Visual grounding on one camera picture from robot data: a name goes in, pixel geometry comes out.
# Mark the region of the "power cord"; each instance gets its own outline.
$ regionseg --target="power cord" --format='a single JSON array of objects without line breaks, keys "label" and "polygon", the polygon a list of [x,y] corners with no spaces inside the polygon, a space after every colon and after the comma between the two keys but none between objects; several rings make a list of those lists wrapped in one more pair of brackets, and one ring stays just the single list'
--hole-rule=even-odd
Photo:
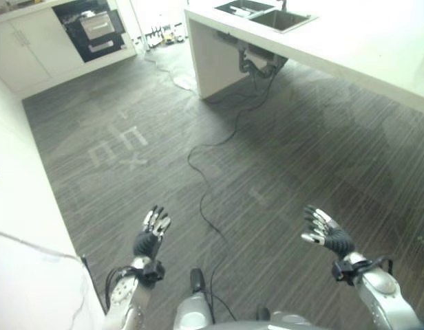
[{"label": "power cord", "polygon": [[[184,89],[184,90],[186,90],[184,87],[182,87],[182,86],[180,86],[179,84],[177,84],[176,82],[175,82],[175,80],[174,80],[174,78],[173,78],[173,76],[172,76],[172,73],[171,73],[171,71],[170,70],[168,70],[168,69],[163,69],[163,68],[161,68],[161,67],[159,67],[158,66],[158,63],[157,63],[157,61],[156,60],[151,60],[151,59],[147,59],[146,57],[144,57],[144,60],[145,61],[147,61],[147,62],[150,62],[150,63],[154,63],[154,65],[156,66],[156,68],[159,70],[159,71],[162,71],[162,72],[166,72],[166,73],[168,73],[168,75],[169,75],[169,77],[171,78],[171,80],[172,80],[172,83],[176,86],[176,87],[179,87],[179,88],[181,88],[181,89]],[[221,258],[221,260],[220,260],[220,262],[219,263],[217,263],[217,265],[213,268],[213,271],[212,271],[212,275],[211,275],[211,279],[210,279],[210,282],[209,282],[209,288],[210,288],[210,291],[207,291],[206,292],[206,294],[208,294],[209,296],[210,296],[210,307],[211,307],[211,314],[212,314],[212,319],[213,319],[213,321],[215,322],[215,311],[214,311],[214,306],[213,306],[213,299],[214,298],[216,298],[216,299],[218,299],[225,307],[226,307],[226,309],[227,309],[227,311],[229,312],[229,314],[231,315],[231,317],[232,317],[232,319],[234,319],[235,321],[237,320],[237,318],[235,317],[235,315],[233,314],[233,312],[231,311],[231,309],[230,309],[230,307],[220,298],[220,297],[218,297],[218,296],[216,296],[214,293],[213,293],[213,277],[215,276],[215,273],[217,272],[217,270],[218,270],[218,268],[221,266],[221,264],[224,262],[224,260],[226,259],[226,257],[227,257],[227,251],[229,250],[229,242],[227,241],[227,238],[224,236],[224,234],[222,233],[222,231],[220,230],[220,229],[218,229],[211,221],[209,221],[207,218],[206,218],[206,216],[204,215],[204,212],[203,212],[203,201],[204,201],[204,198],[207,196],[207,194],[209,193],[209,190],[210,190],[210,183],[209,183],[209,181],[208,181],[208,179],[207,179],[207,177],[206,177],[206,175],[197,167],[197,166],[195,166],[195,165],[193,165],[192,164],[192,162],[191,162],[191,157],[192,157],[192,155],[193,155],[193,152],[196,150],[196,149],[198,149],[198,148],[202,148],[202,147],[206,147],[206,148],[208,148],[208,147],[217,147],[217,146],[222,146],[222,145],[224,145],[224,144],[226,144],[227,142],[229,142],[230,140],[232,140],[232,138],[235,136],[235,134],[237,133],[237,130],[238,130],[238,122],[240,121],[240,118],[241,118],[241,116],[242,116],[242,114],[243,113],[246,113],[246,112],[251,112],[251,111],[254,111],[254,110],[256,110],[256,109],[258,109],[259,107],[261,107],[266,101],[267,101],[267,98],[268,98],[268,95],[269,95],[269,93],[270,93],[270,89],[271,89],[271,85],[272,85],[272,83],[273,83],[273,81],[274,81],[274,79],[275,79],[275,77],[276,77],[276,75],[278,74],[278,72],[280,71],[280,69],[284,66],[284,64],[285,64],[285,62],[283,62],[283,63],[280,63],[280,65],[279,66],[277,66],[277,67],[275,67],[274,69],[273,69],[273,71],[271,72],[271,75],[270,75],[270,80],[269,80],[269,82],[268,82],[268,85],[267,85],[267,88],[265,89],[265,90],[263,90],[263,92],[262,93],[258,93],[257,92],[257,90],[258,90],[258,88],[257,88],[257,83],[256,83],[256,74],[255,74],[255,72],[253,72],[253,71],[251,71],[251,70],[249,70],[249,74],[252,76],[252,79],[253,79],[253,84],[254,84],[254,88],[255,88],[255,93],[254,94],[251,94],[251,95],[246,95],[246,94],[243,94],[243,93],[240,93],[240,92],[236,92],[236,93],[230,93],[230,94],[228,94],[228,95],[225,95],[223,98],[221,98],[221,99],[219,99],[219,100],[215,100],[215,101],[206,101],[205,100],[205,102],[206,103],[209,103],[209,104],[212,104],[212,105],[216,105],[216,104],[219,104],[219,103],[221,103],[221,102],[223,102],[224,100],[226,100],[227,98],[230,98],[230,97],[233,97],[233,96],[238,96],[238,97],[241,97],[241,98],[243,98],[243,100],[241,101],[241,102],[244,102],[245,100],[247,100],[247,99],[249,99],[249,98],[257,98],[257,97],[259,97],[259,96],[262,96],[263,94],[264,94],[264,97],[262,98],[262,100],[261,100],[261,102],[259,102],[258,104],[256,104],[255,106],[253,106],[253,107],[249,107],[249,108],[247,108],[247,109],[242,109],[242,110],[240,110],[239,112],[238,112],[238,114],[237,114],[237,116],[236,116],[236,118],[235,118],[235,121],[234,121],[234,127],[233,127],[233,131],[232,131],[232,133],[229,135],[229,136],[227,136],[225,139],[223,139],[222,141],[220,141],[220,142],[218,142],[218,143],[215,143],[215,144],[198,144],[198,145],[196,145],[196,146],[194,146],[190,151],[189,151],[189,154],[188,154],[188,156],[187,156],[187,163],[188,163],[188,165],[195,171],[195,172],[197,172],[198,174],[200,174],[200,176],[202,177],[202,179],[203,179],[203,181],[204,181],[204,183],[206,184],[206,190],[204,191],[204,193],[203,193],[203,195],[201,196],[201,198],[200,198],[200,204],[199,204],[199,211],[200,211],[200,215],[201,215],[201,217],[202,217],[202,219],[208,224],[208,226],[209,227],[211,227],[215,232],[217,232],[217,234],[219,234],[219,236],[222,238],[222,240],[224,241],[224,243],[225,243],[225,245],[226,245],[226,254],[224,254],[223,255],[223,257]],[[116,273],[118,271],[118,269],[113,269],[112,270],[112,275],[111,275],[111,279],[109,280],[109,281],[112,281],[112,277],[114,277],[114,274]],[[105,299],[107,298],[107,294],[106,294],[106,292],[109,292],[109,290],[110,290],[110,284],[109,284],[109,281],[108,281],[108,277],[107,277],[107,282],[105,283]]]},{"label": "power cord", "polygon": [[[261,102],[259,102],[258,104],[256,104],[255,106],[253,106],[253,107],[249,107],[249,108],[247,108],[247,109],[242,109],[242,110],[240,110],[240,112],[238,112],[238,114],[237,114],[237,116],[236,116],[236,118],[235,118],[235,121],[234,121],[234,127],[233,127],[233,131],[232,131],[232,133],[231,134],[229,134],[226,138],[224,138],[222,141],[220,141],[220,142],[218,142],[218,143],[215,143],[215,144],[198,144],[198,145],[196,145],[196,146],[194,146],[192,149],[191,149],[191,151],[189,152],[189,154],[188,154],[188,156],[187,156],[187,163],[188,163],[188,165],[195,171],[195,172],[197,172],[197,173],[199,173],[200,175],[201,175],[201,177],[203,178],[203,181],[204,181],[204,183],[206,184],[206,190],[204,191],[204,193],[203,193],[203,195],[201,196],[201,198],[200,198],[200,214],[201,214],[201,217],[203,218],[203,220],[213,229],[213,230],[215,230],[220,236],[221,236],[221,238],[223,239],[223,241],[225,242],[225,244],[226,244],[226,253],[223,255],[223,257],[222,257],[222,259],[220,260],[220,262],[213,268],[213,271],[212,271],[212,275],[211,275],[211,280],[210,280],[210,283],[209,283],[209,289],[210,289],[210,292],[209,292],[209,294],[210,294],[210,297],[211,297],[211,313],[212,313],[212,319],[213,319],[213,321],[215,322],[215,311],[214,311],[214,306],[213,306],[213,298],[217,298],[216,296],[215,296],[215,294],[213,293],[213,277],[214,277],[214,275],[215,275],[215,273],[216,273],[216,271],[217,271],[217,269],[218,269],[218,267],[219,266],[221,266],[221,264],[224,262],[224,260],[225,260],[225,258],[227,257],[227,253],[228,253],[228,250],[229,250],[229,243],[228,243],[228,241],[227,241],[227,239],[226,239],[226,237],[223,235],[223,233],[221,232],[221,230],[219,230],[211,221],[209,221],[207,218],[206,218],[206,216],[204,215],[204,213],[203,213],[203,209],[202,209],[202,204],[203,204],[203,201],[204,201],[204,198],[207,196],[207,194],[209,193],[209,190],[210,190],[210,187],[211,187],[211,185],[210,185],[210,183],[209,183],[209,181],[208,181],[208,179],[207,179],[207,177],[206,177],[206,175],[197,167],[197,166],[195,166],[195,165],[193,165],[192,163],[191,163],[191,157],[192,157],[192,155],[193,155],[193,152],[196,150],[196,149],[198,149],[198,148],[202,148],[202,147],[205,147],[205,148],[210,148],[210,147],[217,147],[217,146],[222,146],[223,144],[226,144],[227,142],[229,142],[230,140],[232,140],[232,138],[235,136],[235,134],[237,133],[237,130],[238,130],[238,122],[240,121],[240,118],[241,118],[241,116],[242,116],[242,114],[243,113],[246,113],[246,112],[251,112],[251,111],[254,111],[254,110],[256,110],[256,109],[258,109],[258,108],[260,108],[266,101],[267,101],[267,98],[268,98],[268,95],[269,95],[269,93],[270,93],[270,90],[271,90],[271,86],[272,86],[272,83],[273,83],[273,81],[274,81],[274,79],[275,79],[275,77],[276,77],[276,75],[277,75],[277,73],[279,72],[279,70],[281,69],[282,67],[277,67],[276,69],[275,69],[275,71],[273,72],[273,74],[272,74],[272,76],[271,76],[271,79],[270,79],[270,81],[269,81],[269,83],[268,83],[268,86],[267,86],[267,88],[266,88],[266,90],[265,90],[265,92],[264,92],[264,97],[262,98],[262,100],[261,100]],[[235,316],[233,315],[233,313],[231,313],[231,310],[230,310],[230,308],[227,306],[227,305],[225,305],[226,306],[226,308],[228,308],[228,310],[229,310],[229,313],[232,315],[232,317],[235,319]]]},{"label": "power cord", "polygon": [[214,297],[214,298],[216,298],[216,299],[218,299],[219,300],[219,302],[220,303],[222,303],[223,304],[223,306],[224,307],[226,307],[226,309],[227,309],[227,311],[229,312],[229,314],[231,315],[231,317],[232,317],[232,319],[234,320],[234,321],[238,321],[238,319],[235,317],[235,314],[232,312],[232,310],[231,310],[231,308],[224,302],[224,300],[222,300],[219,296],[217,296],[216,294],[213,294],[212,292],[210,292],[210,291],[205,291],[204,292],[205,294],[208,294],[208,295],[210,295],[210,296],[212,296],[212,297]]}]

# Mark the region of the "sink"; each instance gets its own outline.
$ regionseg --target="sink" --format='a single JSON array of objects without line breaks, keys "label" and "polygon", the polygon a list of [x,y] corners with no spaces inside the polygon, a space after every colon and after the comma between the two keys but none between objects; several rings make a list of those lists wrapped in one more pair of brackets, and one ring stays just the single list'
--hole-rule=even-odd
[{"label": "sink", "polygon": [[250,0],[236,0],[226,3],[225,5],[215,7],[215,9],[247,19],[257,17],[260,14],[263,14],[266,10],[270,10],[272,8],[274,8],[274,6]]},{"label": "sink", "polygon": [[285,32],[291,28],[297,28],[305,23],[313,21],[316,17],[301,16],[292,12],[282,12],[281,10],[272,10],[262,13],[256,17],[249,17],[252,22],[266,25],[278,32]]}]

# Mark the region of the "white wall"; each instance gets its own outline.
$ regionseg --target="white wall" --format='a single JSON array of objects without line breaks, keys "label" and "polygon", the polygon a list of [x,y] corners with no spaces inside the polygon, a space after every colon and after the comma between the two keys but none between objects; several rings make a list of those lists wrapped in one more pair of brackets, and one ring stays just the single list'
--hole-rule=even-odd
[{"label": "white wall", "polygon": [[[76,254],[21,101],[1,80],[0,231]],[[79,262],[0,237],[0,330],[97,329],[102,320]]]}]

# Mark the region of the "cable on floor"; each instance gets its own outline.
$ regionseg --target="cable on floor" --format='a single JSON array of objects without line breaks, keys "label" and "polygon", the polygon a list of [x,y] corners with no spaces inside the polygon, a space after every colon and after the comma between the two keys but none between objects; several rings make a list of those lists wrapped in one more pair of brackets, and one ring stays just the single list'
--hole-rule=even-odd
[{"label": "cable on floor", "polygon": [[197,95],[197,93],[196,93],[193,89],[191,89],[191,88],[185,88],[185,87],[183,87],[182,85],[178,84],[178,83],[176,82],[175,78],[172,76],[172,72],[171,72],[171,70],[168,70],[168,69],[164,69],[164,68],[162,68],[162,67],[159,67],[159,66],[158,66],[158,64],[157,64],[157,61],[156,61],[156,60],[152,60],[152,59],[150,59],[150,58],[146,58],[146,56],[143,56],[143,59],[144,59],[145,61],[147,61],[147,62],[154,63],[154,65],[156,66],[156,68],[157,68],[157,70],[158,70],[158,71],[166,72],[166,73],[169,75],[169,77],[171,78],[172,83],[173,83],[173,84],[174,84],[177,88],[183,89],[183,90],[185,90],[185,91],[191,91],[192,93],[194,93],[195,95]]},{"label": "cable on floor", "polygon": [[205,291],[204,293],[207,294],[207,295],[210,295],[210,296],[212,296],[212,297],[214,297],[216,299],[218,299],[219,302],[222,303],[224,307],[226,307],[226,309],[229,312],[229,314],[232,317],[232,319],[234,321],[238,321],[238,319],[235,317],[235,314],[232,312],[231,308],[225,303],[224,300],[222,300],[219,296],[217,296],[216,294],[213,294],[213,293],[211,293],[209,291]]},{"label": "cable on floor", "polygon": [[247,108],[247,109],[242,109],[242,110],[240,110],[239,112],[238,112],[238,114],[236,115],[236,118],[235,118],[235,121],[234,121],[234,125],[233,125],[233,131],[232,131],[232,133],[231,134],[229,134],[226,138],[224,138],[222,141],[220,141],[220,142],[217,142],[217,143],[215,143],[215,144],[198,144],[198,145],[196,145],[196,146],[194,146],[192,149],[191,149],[191,151],[189,152],[189,154],[188,154],[188,156],[187,156],[187,163],[188,163],[188,165],[195,171],[195,172],[197,172],[197,173],[199,173],[200,175],[201,175],[201,177],[203,178],[203,181],[204,181],[204,183],[206,184],[206,190],[204,191],[204,193],[203,193],[203,195],[201,196],[201,198],[200,198],[200,214],[201,214],[201,217],[203,218],[203,220],[213,229],[213,230],[215,230],[220,236],[221,236],[221,238],[223,239],[223,241],[225,242],[225,244],[226,244],[226,253],[223,255],[223,257],[221,258],[221,260],[220,260],[220,262],[213,268],[213,271],[212,271],[212,275],[211,275],[211,280],[210,280],[210,282],[209,282],[209,289],[210,289],[210,297],[211,297],[211,301],[210,301],[210,306],[211,306],[211,313],[212,313],[212,319],[213,319],[213,321],[215,322],[215,311],[214,311],[214,306],[213,306],[213,298],[215,297],[215,294],[213,293],[213,277],[214,277],[214,275],[215,275],[215,273],[216,273],[216,271],[218,270],[218,268],[219,268],[219,266],[221,266],[221,264],[224,262],[224,260],[225,260],[225,258],[227,257],[227,253],[228,253],[228,250],[229,250],[229,243],[228,243],[228,241],[227,241],[227,238],[223,235],[223,233],[221,232],[221,230],[219,230],[210,220],[208,220],[207,218],[206,218],[206,216],[204,215],[204,212],[203,212],[203,208],[202,208],[202,205],[203,205],[203,201],[204,201],[204,198],[207,196],[207,194],[209,193],[209,190],[210,190],[210,187],[211,187],[211,185],[210,185],[210,183],[209,183],[209,181],[208,181],[208,179],[207,179],[207,177],[206,177],[206,175],[197,167],[197,166],[195,166],[195,165],[193,165],[192,164],[192,162],[191,162],[191,157],[192,157],[192,155],[193,155],[193,152],[196,150],[196,149],[199,149],[199,148],[211,148],[211,147],[217,147],[217,146],[222,146],[223,144],[226,144],[227,142],[229,142],[230,140],[232,140],[232,138],[235,136],[235,134],[237,133],[237,131],[238,131],[238,122],[240,121],[240,118],[241,118],[241,116],[242,116],[242,114],[243,113],[246,113],[246,112],[251,112],[251,111],[254,111],[254,110],[256,110],[256,109],[258,109],[258,108],[260,108],[266,101],[267,101],[267,98],[268,98],[268,95],[269,95],[269,93],[270,93],[270,90],[271,90],[271,86],[272,86],[272,83],[273,83],[273,81],[274,81],[274,79],[275,79],[275,77],[276,77],[276,75],[277,75],[277,73],[279,72],[279,70],[281,69],[282,67],[279,67],[279,68],[277,68],[274,72],[273,72],[273,74],[272,74],[272,76],[271,76],[271,79],[270,79],[270,81],[269,81],[269,83],[268,83],[268,86],[267,86],[267,88],[266,88],[266,90],[265,90],[265,92],[264,92],[264,96],[263,96],[263,98],[262,98],[262,100],[259,102],[259,103],[257,103],[255,106],[253,106],[253,107],[249,107],[249,108]]},{"label": "cable on floor", "polygon": [[[168,73],[168,75],[169,75],[169,77],[171,78],[171,80],[172,80],[172,83],[176,86],[176,87],[179,87],[179,88],[182,88],[182,89],[185,89],[184,87],[182,87],[182,86],[180,86],[180,85],[178,85],[176,82],[175,82],[175,80],[174,80],[174,78],[173,78],[173,76],[172,76],[172,73],[171,73],[171,71],[170,70],[168,70],[168,69],[163,69],[163,68],[161,68],[161,67],[159,67],[158,66],[158,64],[157,64],[157,61],[156,60],[151,60],[151,59],[148,59],[148,58],[146,58],[146,57],[144,57],[144,60],[145,61],[147,61],[147,62],[151,62],[151,63],[154,63],[154,65],[156,66],[156,68],[159,70],[159,71],[162,71],[162,72],[166,72],[166,73]],[[241,101],[241,102],[244,102],[245,100],[247,100],[247,99],[249,99],[249,98],[257,98],[257,97],[260,97],[260,96],[263,96],[263,94],[264,94],[264,96],[263,96],[263,98],[262,98],[262,100],[261,100],[261,102],[259,102],[258,104],[256,104],[255,106],[253,106],[253,107],[249,107],[249,108],[247,108],[247,109],[242,109],[241,111],[239,111],[238,112],[238,114],[237,114],[237,116],[236,116],[236,118],[235,118],[235,121],[234,121],[234,127],[233,127],[233,131],[232,131],[232,133],[228,136],[228,137],[226,137],[225,139],[223,139],[222,141],[220,141],[220,142],[218,142],[218,143],[215,143],[215,144],[198,144],[198,145],[196,145],[196,146],[194,146],[190,151],[189,151],[189,154],[188,154],[188,156],[187,156],[187,163],[188,163],[188,165],[195,171],[195,172],[197,172],[198,174],[200,174],[200,176],[202,177],[202,179],[203,179],[203,181],[204,181],[204,183],[206,184],[206,190],[204,191],[204,193],[203,193],[203,195],[201,196],[201,198],[200,198],[200,204],[199,204],[199,211],[200,211],[200,215],[201,215],[201,217],[202,217],[202,219],[209,225],[209,227],[211,227],[215,232],[217,232],[218,234],[219,234],[219,236],[222,238],[222,240],[224,241],[224,243],[226,244],[226,251],[228,251],[229,250],[229,242],[227,241],[227,238],[224,236],[224,234],[221,232],[221,230],[220,229],[218,229],[211,221],[209,221],[207,218],[206,218],[206,216],[204,215],[204,212],[203,212],[203,201],[204,201],[204,198],[207,196],[207,194],[209,193],[209,190],[210,190],[210,184],[209,184],[209,181],[208,181],[208,179],[207,179],[207,177],[206,177],[206,175],[197,167],[197,166],[195,166],[195,165],[193,165],[192,164],[192,162],[191,162],[191,157],[192,157],[192,155],[193,155],[193,152],[196,150],[196,149],[198,149],[198,148],[202,148],[202,147],[206,147],[206,148],[208,148],[208,147],[217,147],[217,146],[222,146],[223,144],[226,144],[228,141],[230,141],[234,136],[235,136],[235,134],[237,133],[237,129],[238,129],[238,122],[240,121],[240,117],[242,116],[242,114],[243,113],[246,113],[246,112],[251,112],[251,111],[254,111],[254,110],[256,110],[256,109],[258,109],[259,107],[261,107],[266,101],[267,101],[267,98],[268,98],[268,95],[269,95],[269,93],[270,93],[270,89],[271,89],[271,85],[272,85],[272,83],[273,83],[273,80],[275,79],[275,77],[276,77],[276,75],[277,75],[277,73],[279,72],[279,70],[282,68],[282,66],[284,66],[284,64],[285,64],[285,62],[284,63],[282,63],[279,67],[276,67],[275,68],[275,70],[272,72],[272,74],[271,74],[271,78],[270,78],[270,80],[269,80],[269,83],[268,83],[268,85],[267,85],[267,88],[265,89],[265,90],[263,90],[263,92],[261,92],[261,93],[259,93],[258,92],[258,87],[257,87],[257,83],[256,83],[256,74],[255,74],[255,72],[253,72],[253,71],[250,71],[249,72],[249,74],[250,74],[250,76],[252,77],[252,81],[253,81],[253,84],[254,84],[254,88],[255,88],[255,93],[253,93],[253,94],[251,94],[251,95],[246,95],[246,94],[243,94],[243,93],[239,93],[239,92],[236,92],[236,93],[230,93],[230,94],[228,94],[228,95],[225,95],[223,98],[221,98],[221,99],[219,99],[219,100],[215,100],[215,101],[205,101],[206,103],[209,103],[209,104],[212,104],[212,105],[216,105],[216,104],[219,104],[219,103],[221,103],[221,102],[223,102],[224,100],[226,100],[227,98],[230,98],[230,97],[233,97],[233,96],[239,96],[239,97],[241,97],[241,98],[243,98],[243,100]],[[211,279],[210,279],[210,282],[209,282],[209,289],[210,289],[210,292],[209,292],[209,295],[210,295],[210,297],[211,297],[211,299],[210,299],[210,307],[211,307],[211,314],[212,314],[212,319],[213,319],[213,321],[215,322],[215,312],[214,312],[214,306],[213,306],[213,298],[217,298],[221,303],[223,303],[224,304],[224,306],[227,308],[227,310],[229,311],[229,313],[230,313],[230,315],[232,316],[232,318],[234,319],[234,320],[236,320],[236,317],[234,316],[234,314],[232,313],[232,311],[231,311],[231,309],[230,309],[230,307],[221,299],[221,298],[219,298],[219,297],[217,297],[214,293],[213,293],[213,277],[215,276],[215,273],[217,272],[217,270],[218,270],[218,268],[221,266],[221,264],[224,262],[224,260],[226,259],[226,257],[227,257],[227,254],[225,254],[222,258],[221,258],[221,260],[220,260],[220,262],[213,268],[213,271],[212,271],[212,275],[211,275]],[[117,272],[116,271],[116,269],[113,269],[112,270],[112,272],[114,272],[113,273],[113,275],[112,276],[114,276],[114,274]]]},{"label": "cable on floor", "polygon": [[[187,89],[187,88],[183,87],[182,85],[179,85],[176,82],[175,78],[173,77],[171,70],[164,69],[164,68],[160,67],[156,60],[147,58],[146,55],[143,56],[143,59],[147,62],[153,63],[156,66],[158,71],[167,73],[169,75],[169,77],[171,78],[172,83],[177,88],[183,89],[185,91],[192,91],[192,93],[194,93],[196,96],[199,96],[194,90]],[[243,93],[240,93],[240,92],[235,92],[235,93],[229,93],[229,94],[223,96],[222,98],[220,98],[219,100],[203,100],[203,101],[206,102],[207,104],[210,104],[210,105],[218,105],[218,104],[222,103],[224,100],[226,100],[227,98],[232,98],[232,97],[236,97],[236,96],[239,97],[239,98],[242,98],[241,102],[244,102],[245,100],[247,100],[249,98],[256,98],[258,96],[261,96],[265,91],[262,91],[261,93],[259,93],[255,73],[250,72],[250,76],[252,77],[252,82],[253,82],[253,86],[254,86],[254,90],[255,90],[254,93],[246,95],[246,94],[243,94]]]}]

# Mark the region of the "white cabinet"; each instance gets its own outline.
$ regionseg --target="white cabinet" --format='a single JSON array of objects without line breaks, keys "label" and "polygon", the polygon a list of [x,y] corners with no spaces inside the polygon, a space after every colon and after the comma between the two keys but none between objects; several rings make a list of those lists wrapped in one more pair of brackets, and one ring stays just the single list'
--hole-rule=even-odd
[{"label": "white cabinet", "polygon": [[14,91],[50,76],[12,25],[0,23],[0,78]]},{"label": "white cabinet", "polygon": [[81,65],[82,58],[51,8],[0,23],[0,78],[11,90]]},{"label": "white cabinet", "polygon": [[79,53],[51,8],[11,20],[51,76],[83,65]]}]

